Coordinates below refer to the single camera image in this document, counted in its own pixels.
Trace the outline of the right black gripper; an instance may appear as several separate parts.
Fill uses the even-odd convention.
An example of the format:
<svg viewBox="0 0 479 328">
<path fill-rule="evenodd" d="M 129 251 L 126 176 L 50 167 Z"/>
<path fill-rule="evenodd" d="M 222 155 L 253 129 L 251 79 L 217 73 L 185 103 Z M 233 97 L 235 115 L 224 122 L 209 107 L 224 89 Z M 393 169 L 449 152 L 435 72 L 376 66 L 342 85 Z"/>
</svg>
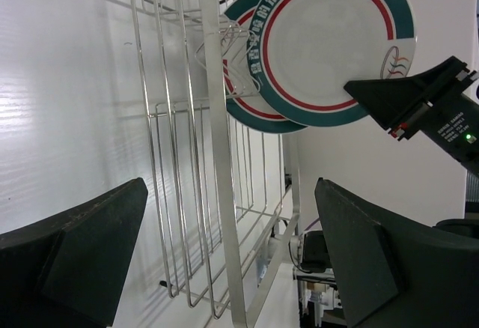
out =
<svg viewBox="0 0 479 328">
<path fill-rule="evenodd" d="M 348 81 L 344 90 L 400 141 L 422 132 L 478 176 L 478 104 L 464 91 L 478 72 L 451 56 L 414 76 Z"/>
</svg>

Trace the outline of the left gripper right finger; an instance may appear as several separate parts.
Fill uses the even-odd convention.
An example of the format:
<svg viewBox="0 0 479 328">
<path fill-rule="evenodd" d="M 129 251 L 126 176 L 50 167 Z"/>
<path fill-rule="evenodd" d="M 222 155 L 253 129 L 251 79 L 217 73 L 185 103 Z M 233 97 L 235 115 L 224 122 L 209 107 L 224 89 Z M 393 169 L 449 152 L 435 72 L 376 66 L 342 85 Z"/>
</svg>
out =
<svg viewBox="0 0 479 328">
<path fill-rule="evenodd" d="M 477 327 L 478 233 L 427 226 L 320 178 L 314 190 L 349 327 Z"/>
</svg>

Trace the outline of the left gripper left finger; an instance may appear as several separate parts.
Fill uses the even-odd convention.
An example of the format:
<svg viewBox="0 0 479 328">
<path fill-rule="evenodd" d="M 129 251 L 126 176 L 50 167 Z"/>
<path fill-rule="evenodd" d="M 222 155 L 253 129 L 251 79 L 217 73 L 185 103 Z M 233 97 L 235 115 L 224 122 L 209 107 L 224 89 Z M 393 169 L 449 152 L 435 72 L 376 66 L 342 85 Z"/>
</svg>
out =
<svg viewBox="0 0 479 328">
<path fill-rule="evenodd" d="M 140 177 L 1 235 L 2 327 L 112 327 L 147 204 Z"/>
</svg>

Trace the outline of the green red rimmed plate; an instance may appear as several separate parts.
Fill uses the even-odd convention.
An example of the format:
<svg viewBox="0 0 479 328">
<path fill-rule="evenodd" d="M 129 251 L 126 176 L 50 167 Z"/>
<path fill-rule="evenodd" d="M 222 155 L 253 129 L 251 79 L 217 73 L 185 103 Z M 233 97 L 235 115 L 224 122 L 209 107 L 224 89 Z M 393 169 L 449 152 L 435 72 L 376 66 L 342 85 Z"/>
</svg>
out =
<svg viewBox="0 0 479 328">
<path fill-rule="evenodd" d="M 249 29 L 248 69 L 260 95 L 312 127 L 362 119 L 345 84 L 405 77 L 417 42 L 408 0 L 259 0 Z"/>
<path fill-rule="evenodd" d="M 260 84 L 248 69 L 248 29 L 260 0 L 235 0 L 223 17 L 222 57 L 228 113 L 241 124 L 263 133 L 294 133 L 305 129 L 275 111 L 260 95 Z"/>
</svg>

